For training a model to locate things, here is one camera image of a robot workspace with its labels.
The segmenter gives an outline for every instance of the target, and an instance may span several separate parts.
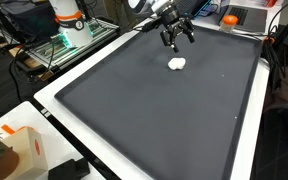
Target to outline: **black work surface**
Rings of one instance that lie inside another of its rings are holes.
[[[196,27],[180,52],[138,34],[56,98],[154,179],[229,179],[260,42]],[[184,57],[181,71],[167,63]]]

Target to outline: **table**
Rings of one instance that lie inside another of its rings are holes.
[[[281,7],[275,7],[269,9],[268,18],[272,18],[272,16],[280,8]],[[195,25],[203,26],[206,28],[218,29],[217,21],[215,18],[216,17],[212,16],[205,19],[200,18],[194,20],[193,23]],[[276,18],[273,25],[277,25],[278,20],[279,16]],[[124,34],[34,95],[37,101],[39,101],[54,117],[56,117],[63,125],[65,125],[114,173],[116,173],[121,179],[126,180],[144,180],[152,178],[144,173],[141,169],[139,169],[136,165],[134,165],[131,161],[129,161],[125,156],[119,153],[92,129],[87,127],[70,111],[65,109],[64,106],[62,106],[54,98],[54,95],[137,33],[138,32],[132,31]],[[266,61],[260,60],[256,69],[256,74],[253,81],[237,148],[234,167],[231,175],[232,180],[246,180],[250,177],[268,75],[269,68],[266,64]]]
[[[79,160],[82,158],[82,155],[27,101],[2,116],[0,127],[4,124],[14,130],[22,126],[31,126],[41,134],[48,169],[52,169],[69,159]],[[8,136],[1,128],[0,133],[2,138]],[[105,180],[91,164],[89,164],[89,168],[91,173],[85,176],[83,180]],[[45,180],[47,176],[48,172],[45,172],[37,180]]]

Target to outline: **floor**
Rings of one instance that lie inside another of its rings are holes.
[[[101,1],[98,1],[95,13],[106,15]],[[288,11],[282,13],[281,24],[285,24],[287,19]],[[10,61],[10,57],[0,54],[0,117],[19,104],[8,73]],[[23,100],[32,101],[33,95],[48,83],[19,83]],[[278,116],[262,120],[255,157],[252,180],[288,180],[288,131]]]

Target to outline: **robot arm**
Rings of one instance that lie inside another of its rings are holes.
[[[128,0],[128,3],[137,14],[143,14],[150,10],[156,13],[157,19],[146,23],[142,31],[148,32],[163,24],[165,30],[160,33],[162,41],[165,46],[173,48],[174,52],[179,51],[175,44],[175,38],[178,35],[184,33],[191,43],[195,41],[192,22],[188,18],[180,18],[174,0]]]

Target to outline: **cardboard box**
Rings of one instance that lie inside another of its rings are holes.
[[[13,151],[20,157],[17,168],[7,180],[35,179],[48,170],[41,135],[38,132],[23,128],[2,142],[13,147]]]

